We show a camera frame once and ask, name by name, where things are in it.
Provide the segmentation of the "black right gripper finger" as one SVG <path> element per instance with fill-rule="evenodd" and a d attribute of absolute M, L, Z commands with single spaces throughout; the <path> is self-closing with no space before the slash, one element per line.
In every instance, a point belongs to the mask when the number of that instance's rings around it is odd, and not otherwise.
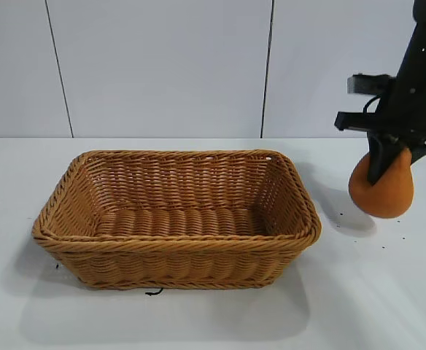
<path fill-rule="evenodd" d="M 374 185 L 405 148 L 399 138 L 390 134 L 368 132 L 369 168 L 367 180 Z"/>
<path fill-rule="evenodd" d="M 414 164 L 424 156 L 426 156 L 426 143 L 411 144 L 408 146 L 411 152 L 411 164 Z"/>

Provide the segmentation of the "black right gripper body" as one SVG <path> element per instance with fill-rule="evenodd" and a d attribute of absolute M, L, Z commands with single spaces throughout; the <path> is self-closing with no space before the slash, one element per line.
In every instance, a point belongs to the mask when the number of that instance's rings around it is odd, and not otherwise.
<path fill-rule="evenodd" d="M 396 76 L 354 74 L 347 92 L 371 96 L 361 112 L 339 112 L 340 131 L 426 140 L 426 23 L 417 23 Z"/>

